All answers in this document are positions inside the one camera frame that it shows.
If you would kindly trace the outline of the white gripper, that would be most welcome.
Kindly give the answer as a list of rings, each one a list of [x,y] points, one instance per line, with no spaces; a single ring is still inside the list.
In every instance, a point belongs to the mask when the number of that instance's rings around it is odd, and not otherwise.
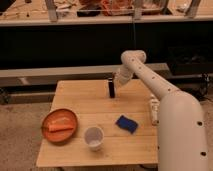
[[[119,68],[114,77],[116,88],[120,88],[130,81],[130,73],[126,69]]]

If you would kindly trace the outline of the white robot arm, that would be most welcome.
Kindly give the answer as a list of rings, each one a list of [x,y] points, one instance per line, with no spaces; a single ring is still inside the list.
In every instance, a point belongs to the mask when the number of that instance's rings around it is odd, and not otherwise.
[[[158,171],[209,171],[204,111],[191,94],[145,65],[146,53],[127,50],[116,71],[116,88],[136,75],[160,101],[157,116]]]

